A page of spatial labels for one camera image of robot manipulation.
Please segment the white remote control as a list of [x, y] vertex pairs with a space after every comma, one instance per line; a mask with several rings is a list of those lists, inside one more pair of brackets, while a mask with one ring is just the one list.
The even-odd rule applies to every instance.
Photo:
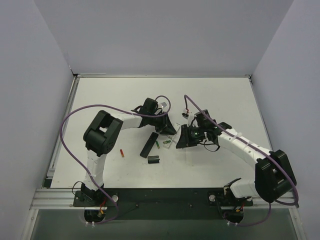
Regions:
[[171, 146], [175, 146], [178, 142], [178, 134], [180, 133], [181, 125], [179, 123], [175, 123], [173, 125], [173, 127], [176, 130], [176, 134], [175, 135], [166, 135], [166, 139], [164, 141], [170, 140], [171, 142], [169, 144], [163, 144], [164, 141], [162, 142], [162, 146], [165, 149], [169, 149]]

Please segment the black battery cover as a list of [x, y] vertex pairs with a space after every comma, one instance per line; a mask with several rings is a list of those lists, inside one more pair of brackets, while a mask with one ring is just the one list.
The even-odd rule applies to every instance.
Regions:
[[159, 164], [160, 163], [160, 157], [158, 155], [148, 156], [147, 157], [147, 163], [148, 164]]

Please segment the black remote control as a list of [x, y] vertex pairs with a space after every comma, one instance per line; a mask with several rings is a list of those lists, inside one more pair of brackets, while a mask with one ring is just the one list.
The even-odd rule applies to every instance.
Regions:
[[158, 138], [159, 134], [156, 133], [156, 132], [153, 132], [150, 137], [148, 138], [148, 140], [146, 141], [146, 144], [144, 145], [141, 153], [140, 153], [140, 156], [142, 158], [147, 158], [149, 153], [151, 152], [157, 138]]

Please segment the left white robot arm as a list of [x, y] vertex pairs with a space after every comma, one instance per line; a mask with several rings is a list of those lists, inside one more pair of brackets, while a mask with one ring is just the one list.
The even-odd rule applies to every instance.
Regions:
[[100, 189], [104, 186], [103, 171], [107, 154], [114, 148], [122, 130], [153, 126], [160, 135], [174, 136], [177, 131], [163, 107], [152, 99], [147, 98], [143, 105], [132, 110], [132, 114], [111, 114], [100, 110], [83, 135], [87, 149], [86, 173], [81, 192], [84, 199], [92, 206], [101, 203], [103, 194]]

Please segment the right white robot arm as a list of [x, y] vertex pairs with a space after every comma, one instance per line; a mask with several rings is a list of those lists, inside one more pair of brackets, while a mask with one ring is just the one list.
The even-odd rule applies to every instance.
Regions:
[[197, 145], [226, 149], [254, 170], [253, 179], [239, 177], [223, 187], [226, 199], [260, 197], [267, 203], [273, 203], [287, 192], [297, 190], [297, 180], [284, 151], [272, 151], [249, 141], [229, 124], [217, 123], [207, 110], [197, 112], [189, 124], [181, 126], [176, 148]]

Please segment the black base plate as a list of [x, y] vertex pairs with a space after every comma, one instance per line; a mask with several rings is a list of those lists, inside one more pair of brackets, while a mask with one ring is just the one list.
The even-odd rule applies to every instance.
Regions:
[[246, 198], [235, 199], [217, 188], [106, 188], [93, 197], [75, 192], [73, 206], [84, 208], [85, 216], [103, 211], [118, 220], [219, 220], [225, 210], [251, 207]]

